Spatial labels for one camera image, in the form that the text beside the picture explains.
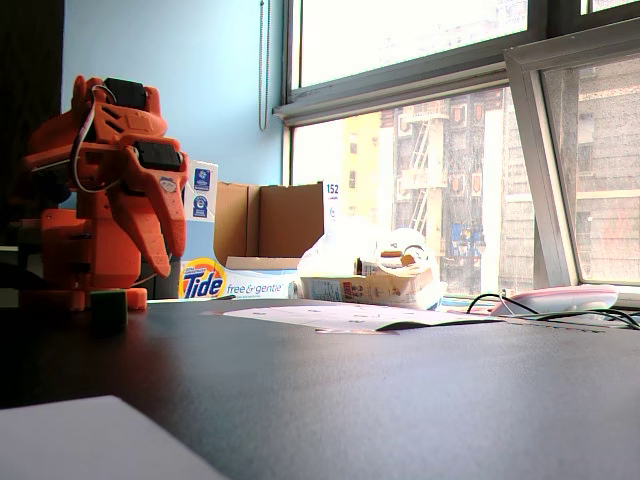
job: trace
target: blue wall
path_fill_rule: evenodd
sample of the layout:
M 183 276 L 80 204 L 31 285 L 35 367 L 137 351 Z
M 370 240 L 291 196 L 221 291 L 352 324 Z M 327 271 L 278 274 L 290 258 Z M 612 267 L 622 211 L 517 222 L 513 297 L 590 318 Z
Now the blue wall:
M 221 180 L 280 183 L 282 123 L 270 116 L 268 130 L 258 128 L 259 8 L 247 0 L 66 0 L 62 111 L 78 74 L 151 85 L 167 136 L 191 158 L 217 163 Z M 272 0 L 270 109 L 280 102 L 282 8 Z

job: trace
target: cardboard box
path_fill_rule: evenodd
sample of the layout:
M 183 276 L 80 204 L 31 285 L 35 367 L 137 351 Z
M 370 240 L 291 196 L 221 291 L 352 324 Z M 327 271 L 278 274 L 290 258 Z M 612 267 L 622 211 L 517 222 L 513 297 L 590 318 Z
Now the cardboard box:
M 324 233 L 323 193 L 321 183 L 217 182 L 216 165 L 192 162 L 178 297 L 287 298 L 299 258 Z
M 257 263 L 242 262 L 240 268 L 256 265 L 261 270 L 283 264 L 262 259 L 300 258 L 324 233 L 322 196 L 322 183 L 259 187 L 218 182 L 216 258 L 232 268 L 229 257 L 260 257 Z

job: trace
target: dark desk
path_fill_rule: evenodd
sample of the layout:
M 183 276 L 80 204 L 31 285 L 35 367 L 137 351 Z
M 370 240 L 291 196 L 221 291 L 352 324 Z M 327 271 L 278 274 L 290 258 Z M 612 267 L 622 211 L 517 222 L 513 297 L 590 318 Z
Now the dark desk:
M 230 479 L 639 475 L 638 332 L 199 315 L 241 306 L 152 305 L 102 339 L 0 311 L 0 407 L 113 394 Z

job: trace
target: window blind cord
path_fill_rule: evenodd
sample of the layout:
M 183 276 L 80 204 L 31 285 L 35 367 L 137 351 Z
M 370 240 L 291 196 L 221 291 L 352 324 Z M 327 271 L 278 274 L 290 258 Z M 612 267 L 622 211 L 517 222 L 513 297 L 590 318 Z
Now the window blind cord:
M 260 127 L 260 130 L 263 132 L 267 129 L 267 120 L 269 116 L 270 44 L 271 44 L 271 0 L 267 0 L 267 46 L 266 46 L 266 49 L 264 47 L 264 0 L 261 0 L 260 1 L 260 51 L 259 51 L 260 59 L 258 61 L 258 77 L 259 77 L 258 78 L 258 126 Z M 263 76 L 264 76 L 264 108 L 262 103 L 262 98 L 263 98 L 262 77 Z

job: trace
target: window glass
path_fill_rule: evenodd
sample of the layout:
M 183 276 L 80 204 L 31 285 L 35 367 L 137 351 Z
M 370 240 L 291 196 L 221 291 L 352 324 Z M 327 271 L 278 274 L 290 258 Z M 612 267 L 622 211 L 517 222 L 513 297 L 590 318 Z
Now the window glass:
M 344 186 L 344 217 L 425 235 L 450 293 L 533 288 L 533 204 L 509 88 L 296 128 L 293 154 L 296 184 Z
M 543 73 L 585 280 L 640 279 L 640 56 Z
M 299 12 L 301 0 L 294 4 Z M 324 0 L 302 5 L 301 87 L 527 29 L 527 0 Z M 298 26 L 294 35 L 298 39 Z M 294 51 L 294 67 L 299 66 Z M 293 87 L 298 86 L 294 76 Z
M 606 10 L 608 8 L 618 7 L 620 5 L 626 5 L 627 3 L 637 2 L 638 0 L 582 0 L 582 14 L 585 15 L 591 12 L 599 12 L 600 10 Z

